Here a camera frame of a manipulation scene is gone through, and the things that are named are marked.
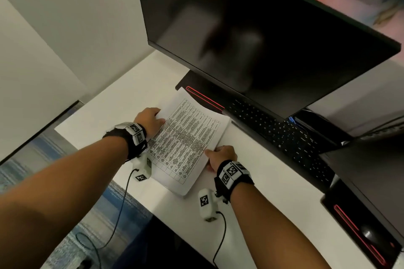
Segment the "table grid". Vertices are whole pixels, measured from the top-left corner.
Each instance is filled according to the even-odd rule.
[[[219,126],[218,120],[184,99],[149,141],[152,163],[185,183]]]

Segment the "paper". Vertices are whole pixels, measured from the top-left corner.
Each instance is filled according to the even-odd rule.
[[[157,118],[166,123],[148,143],[151,177],[184,196],[208,162],[204,150],[215,149],[231,120],[201,106],[184,88]]]

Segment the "white desk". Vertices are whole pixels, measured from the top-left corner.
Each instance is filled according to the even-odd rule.
[[[114,124],[133,121],[146,107],[160,106],[175,93],[175,85],[188,69],[155,51],[97,97],[60,124],[56,130],[77,149],[102,137]],[[220,145],[233,145],[251,172],[256,187],[284,213],[316,246],[333,269],[374,268],[345,231],[320,203],[322,193],[273,154],[234,125]],[[130,163],[124,164],[114,181],[125,188]],[[132,180],[128,193],[163,221],[208,260],[223,235],[223,221],[208,223],[199,216],[198,191],[214,189],[214,174],[204,170],[185,199],[173,195],[155,180]],[[227,233],[216,258],[220,269],[255,268],[230,205],[221,203]],[[402,268],[402,260],[396,268]]]

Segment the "computer mouse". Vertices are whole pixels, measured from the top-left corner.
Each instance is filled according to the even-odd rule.
[[[363,236],[373,245],[382,255],[395,256],[397,251],[394,249],[394,244],[388,241],[384,236],[375,231],[369,225],[362,225],[360,228]]]

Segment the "keyboard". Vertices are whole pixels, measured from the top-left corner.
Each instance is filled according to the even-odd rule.
[[[254,107],[240,99],[235,99],[228,105],[227,111],[237,118],[235,122],[241,121],[250,129],[258,133],[266,141],[271,143],[283,154],[292,159],[300,168],[303,174],[308,174],[311,183],[320,190],[330,187],[334,178],[334,171],[319,157],[323,153],[321,144],[315,134],[311,134],[293,119],[279,122],[262,110]]]

